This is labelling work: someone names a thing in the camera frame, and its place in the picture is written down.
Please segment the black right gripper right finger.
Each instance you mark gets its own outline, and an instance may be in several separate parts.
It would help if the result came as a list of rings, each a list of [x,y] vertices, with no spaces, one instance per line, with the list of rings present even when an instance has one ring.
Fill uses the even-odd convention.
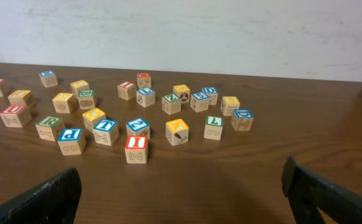
[[[324,223],[320,211],[337,223],[362,223],[362,196],[304,168],[289,156],[281,176],[296,223]]]

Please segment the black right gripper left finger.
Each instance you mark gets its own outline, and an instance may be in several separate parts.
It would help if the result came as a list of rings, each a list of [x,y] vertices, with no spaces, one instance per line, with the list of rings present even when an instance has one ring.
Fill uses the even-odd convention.
[[[0,205],[0,223],[69,223],[75,220],[82,185],[72,167]]]

